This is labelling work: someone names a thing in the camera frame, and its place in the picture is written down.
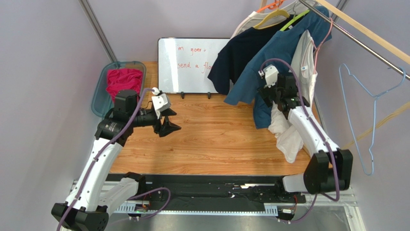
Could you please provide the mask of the pink wire hanger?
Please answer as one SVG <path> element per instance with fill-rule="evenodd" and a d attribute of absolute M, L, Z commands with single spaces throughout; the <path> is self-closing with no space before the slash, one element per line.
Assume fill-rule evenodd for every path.
<path fill-rule="evenodd" d="M 318 61 L 318 55 L 319 55 L 319 51 L 322 48 L 323 44 L 328 40 L 329 35 L 331 34 L 331 30 L 333 28 L 333 19 L 331 17 L 329 17 L 330 20 L 330 26 L 329 26 L 329 30 L 326 34 L 326 36 L 323 38 L 323 40 L 320 42 L 320 44 L 316 47 L 315 46 L 315 50 L 313 52 L 314 54 L 314 62 L 313 62 L 313 74 L 317 75 L 317 61 Z"/>

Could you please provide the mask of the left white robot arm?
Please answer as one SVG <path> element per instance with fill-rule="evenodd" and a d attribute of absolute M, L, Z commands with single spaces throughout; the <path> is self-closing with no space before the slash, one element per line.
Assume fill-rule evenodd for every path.
<path fill-rule="evenodd" d="M 153 127 L 159 137 L 169 135 L 180 127 L 170 122 L 176 113 L 171 109 L 170 98 L 157 88 L 151 90 L 151 108 L 141 104 L 148 92 L 121 90 L 114 99 L 114 106 L 98 124 L 90 157 L 74 189 L 63 203 L 56 203 L 51 213 L 58 221 L 57 230 L 103 231 L 109 217 L 128 200 L 146 199 L 145 176 L 127 173 L 117 185 L 106 193 L 102 188 L 109 171 L 125 146 L 133 130 Z"/>

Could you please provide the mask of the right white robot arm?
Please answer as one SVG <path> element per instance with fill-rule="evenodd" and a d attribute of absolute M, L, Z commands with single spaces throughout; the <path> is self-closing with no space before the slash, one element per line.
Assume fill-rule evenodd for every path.
<path fill-rule="evenodd" d="M 308 100 L 299 90 L 299 80 L 291 74 L 264 76 L 265 86 L 258 89 L 264 102 L 276 104 L 307 146 L 310 162 L 304 173 L 284 176 L 282 184 L 289 193 L 326 194 L 347 190 L 353 155 L 342 150 L 324 132 L 314 117 Z"/>

